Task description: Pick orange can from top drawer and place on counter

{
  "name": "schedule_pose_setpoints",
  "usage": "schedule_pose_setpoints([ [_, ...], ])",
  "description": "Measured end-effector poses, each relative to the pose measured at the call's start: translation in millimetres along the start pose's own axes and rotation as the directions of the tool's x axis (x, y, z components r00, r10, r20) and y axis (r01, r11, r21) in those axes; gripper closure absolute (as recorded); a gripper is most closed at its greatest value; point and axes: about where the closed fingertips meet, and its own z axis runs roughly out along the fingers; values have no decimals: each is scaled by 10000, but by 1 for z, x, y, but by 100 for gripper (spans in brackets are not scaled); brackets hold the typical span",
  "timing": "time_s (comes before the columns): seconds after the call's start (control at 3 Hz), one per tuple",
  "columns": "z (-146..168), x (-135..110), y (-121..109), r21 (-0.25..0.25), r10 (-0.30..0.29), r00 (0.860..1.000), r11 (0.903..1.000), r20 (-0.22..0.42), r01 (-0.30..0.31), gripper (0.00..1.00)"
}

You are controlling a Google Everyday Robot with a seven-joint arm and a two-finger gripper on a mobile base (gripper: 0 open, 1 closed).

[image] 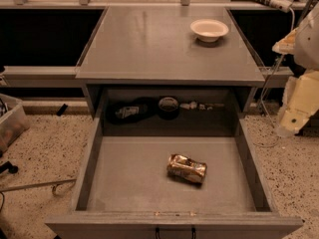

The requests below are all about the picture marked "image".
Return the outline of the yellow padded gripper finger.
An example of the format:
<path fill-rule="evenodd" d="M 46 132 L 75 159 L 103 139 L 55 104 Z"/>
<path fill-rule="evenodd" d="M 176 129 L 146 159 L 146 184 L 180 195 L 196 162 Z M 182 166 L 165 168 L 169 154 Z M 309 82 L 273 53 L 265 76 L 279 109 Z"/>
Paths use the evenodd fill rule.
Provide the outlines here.
<path fill-rule="evenodd" d="M 319 111 L 319 72 L 306 71 L 299 78 L 290 77 L 286 83 L 279 109 L 276 133 L 292 136 Z"/>

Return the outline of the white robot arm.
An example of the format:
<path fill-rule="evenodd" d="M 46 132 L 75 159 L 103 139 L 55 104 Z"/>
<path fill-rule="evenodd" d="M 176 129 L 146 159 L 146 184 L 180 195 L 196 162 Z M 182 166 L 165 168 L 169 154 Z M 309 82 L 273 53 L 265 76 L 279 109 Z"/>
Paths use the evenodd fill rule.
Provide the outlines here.
<path fill-rule="evenodd" d="M 319 4 L 272 50 L 292 55 L 295 64 L 305 69 L 299 78 L 288 79 L 278 112 L 276 133 L 287 137 L 298 133 L 319 111 Z"/>

